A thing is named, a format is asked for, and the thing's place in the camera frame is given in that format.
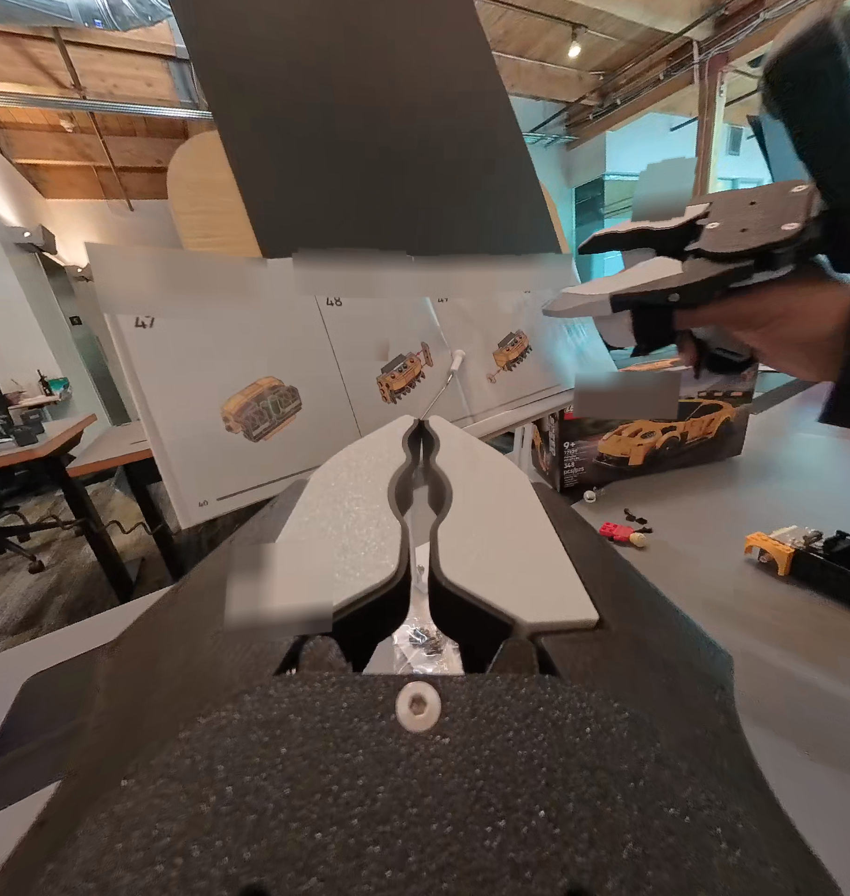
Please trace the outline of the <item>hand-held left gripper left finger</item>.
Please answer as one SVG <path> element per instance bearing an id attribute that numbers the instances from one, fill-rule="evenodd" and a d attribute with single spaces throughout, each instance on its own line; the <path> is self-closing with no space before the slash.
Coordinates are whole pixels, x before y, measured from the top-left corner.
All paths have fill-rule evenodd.
<path id="1" fill-rule="evenodd" d="M 411 469 L 402 416 L 334 455 L 307 481 L 275 541 L 276 593 L 335 615 L 400 572 L 406 553 L 397 488 Z"/>

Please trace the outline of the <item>white page holder clip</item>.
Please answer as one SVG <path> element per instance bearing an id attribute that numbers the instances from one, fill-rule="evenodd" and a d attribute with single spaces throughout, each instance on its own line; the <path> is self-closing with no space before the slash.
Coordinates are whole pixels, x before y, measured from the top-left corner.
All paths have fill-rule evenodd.
<path id="1" fill-rule="evenodd" d="M 425 420 L 429 416 L 430 412 L 437 405 L 438 401 L 441 399 L 441 397 L 444 395 L 444 393 L 447 391 L 447 389 L 453 384 L 453 382 L 455 381 L 455 379 L 460 371 L 460 368 L 464 364 L 464 360 L 465 360 L 465 352 L 463 350 L 453 351 L 452 363 L 450 364 L 450 367 L 448 369 L 447 376 L 443 383 L 443 386 L 439 389 L 439 391 L 437 392 L 435 397 L 433 397 L 430 404 L 423 410 L 423 412 L 421 413 L 421 415 L 419 417 L 420 420 Z"/>

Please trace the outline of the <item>clear bag of dark pieces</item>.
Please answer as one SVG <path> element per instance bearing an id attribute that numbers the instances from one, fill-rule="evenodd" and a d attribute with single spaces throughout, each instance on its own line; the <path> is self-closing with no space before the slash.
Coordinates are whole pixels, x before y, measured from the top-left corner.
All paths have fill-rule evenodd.
<path id="1" fill-rule="evenodd" d="M 458 645 L 432 623 L 412 618 L 393 633 L 393 672 L 400 676 L 460 676 Z"/>

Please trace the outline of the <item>cluster of black devices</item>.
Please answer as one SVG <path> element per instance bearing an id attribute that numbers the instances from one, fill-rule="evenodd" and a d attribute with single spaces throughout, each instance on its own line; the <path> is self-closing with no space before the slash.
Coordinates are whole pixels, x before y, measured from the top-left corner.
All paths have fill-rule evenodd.
<path id="1" fill-rule="evenodd" d="M 9 398 L 0 386 L 0 449 L 38 443 L 39 436 L 46 431 L 46 411 L 70 398 L 68 388 L 54 392 L 44 379 L 40 385 L 46 393 L 34 398 L 23 398 L 19 392 Z"/>

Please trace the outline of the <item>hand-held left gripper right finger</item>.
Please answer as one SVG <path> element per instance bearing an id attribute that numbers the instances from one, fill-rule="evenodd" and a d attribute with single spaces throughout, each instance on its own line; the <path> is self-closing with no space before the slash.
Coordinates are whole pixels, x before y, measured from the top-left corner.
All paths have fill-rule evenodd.
<path id="1" fill-rule="evenodd" d="M 528 475 L 440 417 L 425 421 L 430 571 L 517 633 L 591 630 L 595 608 Z"/>

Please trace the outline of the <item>wooden pillar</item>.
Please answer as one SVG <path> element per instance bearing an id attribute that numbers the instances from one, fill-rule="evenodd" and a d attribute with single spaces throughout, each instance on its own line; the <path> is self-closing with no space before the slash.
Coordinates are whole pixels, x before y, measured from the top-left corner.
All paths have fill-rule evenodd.
<path id="1" fill-rule="evenodd" d="M 714 190 L 720 131 L 726 101 L 729 52 L 720 51 L 699 65 L 696 164 L 693 197 Z"/>

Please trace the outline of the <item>lego instruction booklet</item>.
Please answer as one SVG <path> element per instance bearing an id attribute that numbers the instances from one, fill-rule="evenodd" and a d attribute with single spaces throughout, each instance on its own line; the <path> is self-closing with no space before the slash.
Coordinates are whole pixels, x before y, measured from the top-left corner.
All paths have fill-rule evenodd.
<path id="1" fill-rule="evenodd" d="M 275 496 L 402 416 L 463 427 L 574 385 L 547 298 L 303 294 L 290 259 L 87 244 L 98 303 L 184 528 Z"/>

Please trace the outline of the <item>person's right hand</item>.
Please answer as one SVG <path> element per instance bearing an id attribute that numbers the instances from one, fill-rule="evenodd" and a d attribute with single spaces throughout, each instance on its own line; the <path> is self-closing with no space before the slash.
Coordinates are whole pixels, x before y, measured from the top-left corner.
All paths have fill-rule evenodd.
<path id="1" fill-rule="evenodd" d="M 850 329 L 850 281 L 809 265 L 728 291 L 675 314 L 678 330 L 718 328 L 764 364 L 808 382 L 833 384 Z"/>

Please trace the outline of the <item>yellow car lego box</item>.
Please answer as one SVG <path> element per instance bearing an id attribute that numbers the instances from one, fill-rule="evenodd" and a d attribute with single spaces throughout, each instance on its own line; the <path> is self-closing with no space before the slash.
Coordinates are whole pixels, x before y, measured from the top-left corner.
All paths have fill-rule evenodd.
<path id="1" fill-rule="evenodd" d="M 702 373 L 679 357 L 664 357 L 618 370 L 635 377 L 638 392 L 626 400 L 587 388 L 562 409 L 538 420 L 531 435 L 535 470 L 558 492 L 597 491 L 612 483 L 674 469 L 718 462 L 741 454 L 755 395 L 758 364 L 739 373 Z M 650 395 L 664 397 L 677 386 L 673 414 L 633 419 L 589 417 L 586 409 L 658 409 Z"/>

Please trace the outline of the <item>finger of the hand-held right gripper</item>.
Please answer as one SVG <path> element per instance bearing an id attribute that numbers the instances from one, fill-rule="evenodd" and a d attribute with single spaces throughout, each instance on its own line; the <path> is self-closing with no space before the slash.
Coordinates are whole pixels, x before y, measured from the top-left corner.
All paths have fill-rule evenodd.
<path id="1" fill-rule="evenodd" d="M 668 257 L 643 260 L 616 274 L 561 290 L 543 306 L 542 314 L 551 319 L 591 319 L 603 341 L 611 347 L 634 348 L 631 315 L 627 310 L 613 311 L 612 295 L 681 274 L 682 269 L 682 262 Z"/>
<path id="2" fill-rule="evenodd" d="M 623 222 L 591 234 L 578 247 L 578 254 L 650 250 L 656 255 L 678 255 L 696 240 L 710 203 L 689 205 L 674 218 Z"/>

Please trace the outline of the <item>black and orange car chassis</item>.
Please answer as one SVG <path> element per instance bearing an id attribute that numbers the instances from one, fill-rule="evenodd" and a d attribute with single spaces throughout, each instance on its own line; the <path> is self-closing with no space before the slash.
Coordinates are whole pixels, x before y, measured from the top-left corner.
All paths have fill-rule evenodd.
<path id="1" fill-rule="evenodd" d="M 744 553 L 772 565 L 779 578 L 850 609 L 850 533 L 799 525 L 745 538 Z"/>

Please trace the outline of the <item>person's right forearm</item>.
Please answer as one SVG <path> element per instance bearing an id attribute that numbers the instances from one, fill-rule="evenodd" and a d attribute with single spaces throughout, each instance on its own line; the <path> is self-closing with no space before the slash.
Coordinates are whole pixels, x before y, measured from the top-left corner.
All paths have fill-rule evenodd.
<path id="1" fill-rule="evenodd" d="M 808 10 L 793 21 L 766 57 L 761 86 L 822 197 L 822 254 L 850 274 L 850 8 Z M 850 429 L 850 323 L 821 420 Z"/>

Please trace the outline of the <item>dark partition panel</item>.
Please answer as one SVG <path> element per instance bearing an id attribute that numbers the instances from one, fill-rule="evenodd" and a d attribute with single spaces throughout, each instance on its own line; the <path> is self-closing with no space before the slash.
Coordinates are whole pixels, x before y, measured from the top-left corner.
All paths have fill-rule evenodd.
<path id="1" fill-rule="evenodd" d="M 473 2 L 171 8 L 264 258 L 560 250 Z"/>

